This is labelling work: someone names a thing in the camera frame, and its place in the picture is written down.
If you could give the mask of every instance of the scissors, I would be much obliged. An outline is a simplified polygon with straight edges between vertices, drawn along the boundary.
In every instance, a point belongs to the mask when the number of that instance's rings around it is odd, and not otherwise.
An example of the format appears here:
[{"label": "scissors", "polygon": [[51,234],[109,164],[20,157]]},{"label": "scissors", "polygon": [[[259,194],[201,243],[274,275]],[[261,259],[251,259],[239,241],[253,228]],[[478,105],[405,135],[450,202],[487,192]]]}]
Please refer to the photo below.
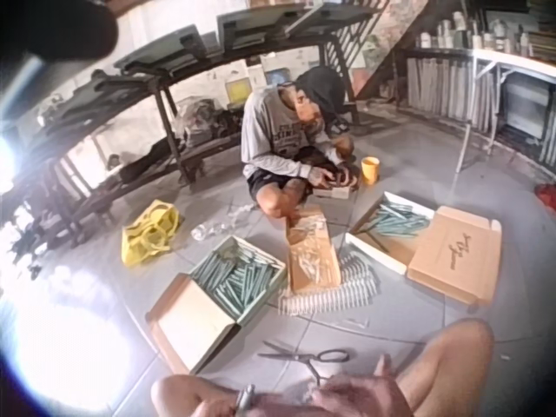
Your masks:
[{"label": "scissors", "polygon": [[263,342],[269,348],[274,349],[278,354],[259,354],[262,358],[274,359],[277,361],[296,361],[304,363],[316,379],[316,386],[321,386],[321,381],[327,378],[320,376],[311,364],[311,361],[322,363],[343,363],[349,361],[349,353],[343,349],[324,350],[319,354],[295,354],[282,347],[276,346],[268,341]]}]

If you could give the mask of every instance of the person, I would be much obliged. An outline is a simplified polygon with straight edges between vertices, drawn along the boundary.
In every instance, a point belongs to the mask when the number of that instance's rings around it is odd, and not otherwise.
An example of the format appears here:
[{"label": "person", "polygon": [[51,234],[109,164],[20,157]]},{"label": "person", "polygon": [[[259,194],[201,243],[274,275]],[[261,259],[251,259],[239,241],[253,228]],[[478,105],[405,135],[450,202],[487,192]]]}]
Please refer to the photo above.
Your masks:
[{"label": "person", "polygon": [[291,215],[309,186],[329,188],[356,179],[348,160],[349,136],[330,140],[324,127],[344,112],[346,90],[340,76],[313,67],[294,83],[251,93],[242,125],[243,174],[249,193],[268,216]]},{"label": "person", "polygon": [[[493,352],[483,321],[444,328],[420,356],[396,375],[383,355],[373,375],[335,375],[306,406],[279,394],[255,398],[248,417],[463,417],[476,412]],[[160,417],[232,417],[238,393],[203,378],[173,375],[156,382],[152,401]]]}]

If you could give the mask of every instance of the hand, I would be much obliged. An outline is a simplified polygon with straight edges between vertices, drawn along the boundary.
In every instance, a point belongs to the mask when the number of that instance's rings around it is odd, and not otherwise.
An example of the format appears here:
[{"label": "hand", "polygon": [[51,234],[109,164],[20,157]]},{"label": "hand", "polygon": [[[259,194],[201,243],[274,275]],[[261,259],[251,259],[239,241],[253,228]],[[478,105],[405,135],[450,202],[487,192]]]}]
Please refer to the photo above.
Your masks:
[{"label": "hand", "polygon": [[330,184],[328,181],[334,180],[334,174],[324,168],[313,167],[309,171],[309,177],[307,178],[313,187],[330,189]]},{"label": "hand", "polygon": [[353,187],[357,184],[357,177],[349,168],[346,162],[342,162],[338,165],[339,177],[338,183],[341,187]]},{"label": "hand", "polygon": [[313,394],[313,403],[337,417],[411,417],[413,413],[383,356],[370,377],[336,375]]}]

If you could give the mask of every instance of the cardboard box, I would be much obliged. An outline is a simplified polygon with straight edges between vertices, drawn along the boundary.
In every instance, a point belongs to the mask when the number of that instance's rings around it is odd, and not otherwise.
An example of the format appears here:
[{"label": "cardboard box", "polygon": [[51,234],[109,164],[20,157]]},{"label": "cardboard box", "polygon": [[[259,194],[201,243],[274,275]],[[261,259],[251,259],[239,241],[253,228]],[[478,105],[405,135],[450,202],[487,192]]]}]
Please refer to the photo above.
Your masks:
[{"label": "cardboard box", "polygon": [[175,374],[196,373],[230,330],[235,325],[245,326],[283,283],[286,265],[243,239],[227,237],[215,250],[224,253],[234,245],[256,252],[277,268],[267,290],[251,302],[237,321],[186,274],[177,275],[145,316],[156,345]]},{"label": "cardboard box", "polygon": [[501,248],[500,222],[442,206],[421,237],[407,276],[467,304],[490,303]]},{"label": "cardboard box", "polygon": [[[413,239],[387,238],[384,253],[359,228],[371,218],[383,199],[411,205],[432,219]],[[407,278],[466,304],[489,303],[500,267],[502,227],[496,220],[446,206],[436,212],[407,199],[385,193],[346,235],[363,252]]]},{"label": "cardboard box", "polygon": [[[314,228],[303,227],[304,222],[313,222]],[[341,285],[340,265],[334,245],[328,235],[326,217],[319,207],[306,207],[300,211],[300,219],[286,222],[288,240],[289,288],[294,293],[312,292]],[[319,265],[320,280],[312,279],[301,259],[313,259]]]},{"label": "cardboard box", "polygon": [[411,206],[414,213],[424,215],[429,220],[432,220],[434,217],[434,210],[421,206],[416,202],[412,202],[396,194],[385,192],[381,198],[379,198],[370,207],[367,213],[365,213],[365,215],[363,215],[363,217],[347,232],[346,242],[354,244],[357,248],[370,255],[380,263],[386,265],[393,271],[396,271],[398,274],[405,275],[407,272],[407,266],[413,259],[415,252],[419,247],[420,238],[425,230],[417,232],[417,237],[414,237],[413,239],[377,235],[376,238],[382,246],[387,249],[387,253],[385,253],[367,233],[358,233],[361,227],[374,217],[375,212],[384,201]]}]

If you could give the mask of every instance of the clear plastic bag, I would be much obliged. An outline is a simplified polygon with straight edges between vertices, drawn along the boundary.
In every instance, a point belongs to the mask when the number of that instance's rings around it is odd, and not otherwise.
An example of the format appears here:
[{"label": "clear plastic bag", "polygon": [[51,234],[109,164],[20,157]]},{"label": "clear plastic bag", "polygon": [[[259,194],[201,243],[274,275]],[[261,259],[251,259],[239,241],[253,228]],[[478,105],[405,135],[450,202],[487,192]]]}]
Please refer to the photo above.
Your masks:
[{"label": "clear plastic bag", "polygon": [[174,119],[176,137],[185,140],[188,148],[212,140],[220,112],[222,106],[213,98],[191,96],[182,100]]},{"label": "clear plastic bag", "polygon": [[254,204],[246,204],[228,213],[224,222],[204,222],[191,230],[191,237],[196,241],[204,241],[206,238],[224,233],[231,233],[237,227],[237,221],[243,213],[248,213],[255,208]]}]

